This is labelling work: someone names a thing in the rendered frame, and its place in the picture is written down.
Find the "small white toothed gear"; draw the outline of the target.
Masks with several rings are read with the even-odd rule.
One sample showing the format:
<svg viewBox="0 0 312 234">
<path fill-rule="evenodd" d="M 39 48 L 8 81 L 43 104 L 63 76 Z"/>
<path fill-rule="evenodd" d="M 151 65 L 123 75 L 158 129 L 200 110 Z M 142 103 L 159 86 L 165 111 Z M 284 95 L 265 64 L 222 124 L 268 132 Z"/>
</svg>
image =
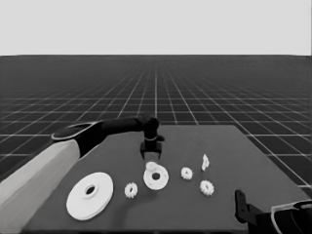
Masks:
<svg viewBox="0 0 312 234">
<path fill-rule="evenodd" d="M 206 196 L 212 196 L 215 192 L 214 185 L 208 180 L 202 180 L 200 182 L 200 190 Z"/>
<path fill-rule="evenodd" d="M 138 192 L 137 185 L 134 182 L 128 183 L 124 189 L 125 196 L 130 199 L 135 198 L 137 192 Z"/>
<path fill-rule="evenodd" d="M 180 171 L 180 175 L 185 180 L 190 180 L 193 177 L 193 172 L 190 168 L 184 167 Z"/>
</svg>

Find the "small thin white T-shaped piece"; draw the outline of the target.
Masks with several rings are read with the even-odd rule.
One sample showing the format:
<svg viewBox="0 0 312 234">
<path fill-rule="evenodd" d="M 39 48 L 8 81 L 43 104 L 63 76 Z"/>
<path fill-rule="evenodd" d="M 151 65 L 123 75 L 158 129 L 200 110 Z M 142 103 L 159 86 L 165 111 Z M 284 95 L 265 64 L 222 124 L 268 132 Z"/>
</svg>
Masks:
<svg viewBox="0 0 312 234">
<path fill-rule="evenodd" d="M 202 171 L 204 172 L 210 165 L 209 158 L 207 157 L 206 154 L 203 155 L 203 162 L 202 162 Z"/>
</svg>

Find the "large thick white disc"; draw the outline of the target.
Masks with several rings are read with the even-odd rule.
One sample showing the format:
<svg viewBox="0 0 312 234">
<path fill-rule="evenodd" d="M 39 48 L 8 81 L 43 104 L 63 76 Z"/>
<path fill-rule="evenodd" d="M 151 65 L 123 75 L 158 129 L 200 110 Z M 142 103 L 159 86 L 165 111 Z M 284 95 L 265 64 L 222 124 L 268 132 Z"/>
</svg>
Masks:
<svg viewBox="0 0 312 234">
<path fill-rule="evenodd" d="M 77 220 L 89 220 L 99 215 L 110 202 L 114 184 L 107 173 L 97 172 L 81 178 L 66 199 L 68 214 Z"/>
</svg>

